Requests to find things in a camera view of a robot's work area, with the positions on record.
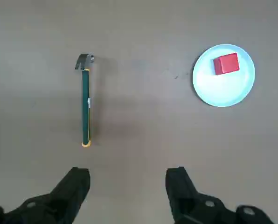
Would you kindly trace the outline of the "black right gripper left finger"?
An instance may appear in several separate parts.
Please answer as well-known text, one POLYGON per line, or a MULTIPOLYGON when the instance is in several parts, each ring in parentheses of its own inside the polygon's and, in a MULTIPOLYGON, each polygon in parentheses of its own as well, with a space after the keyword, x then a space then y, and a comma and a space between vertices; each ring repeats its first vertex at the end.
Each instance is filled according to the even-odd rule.
POLYGON ((73 167, 50 193, 29 198, 10 212, 0 206, 0 224, 71 224, 89 190, 89 170, 73 167))

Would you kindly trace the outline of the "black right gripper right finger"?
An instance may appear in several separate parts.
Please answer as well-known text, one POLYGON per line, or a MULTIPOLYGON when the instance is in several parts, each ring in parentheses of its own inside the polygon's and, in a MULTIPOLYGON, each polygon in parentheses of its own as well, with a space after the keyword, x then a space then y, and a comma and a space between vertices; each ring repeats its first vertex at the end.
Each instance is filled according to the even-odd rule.
POLYGON ((184 167, 166 171, 165 186, 176 224, 272 224, 261 209, 240 205, 235 211, 213 196, 199 193, 184 167))

